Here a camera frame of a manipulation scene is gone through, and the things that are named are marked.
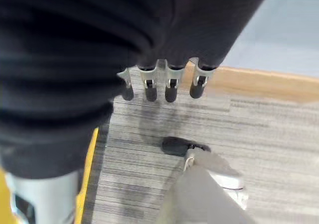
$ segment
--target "floor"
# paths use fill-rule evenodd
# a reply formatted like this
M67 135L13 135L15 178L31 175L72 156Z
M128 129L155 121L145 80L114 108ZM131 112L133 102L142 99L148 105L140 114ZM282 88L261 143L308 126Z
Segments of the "floor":
M244 176L247 212L261 224L319 223L319 104L297 104L227 94L193 100L179 90L147 102L131 70L135 98L114 100L114 114L99 132L84 224L152 224L182 158L160 150L164 136L211 147Z

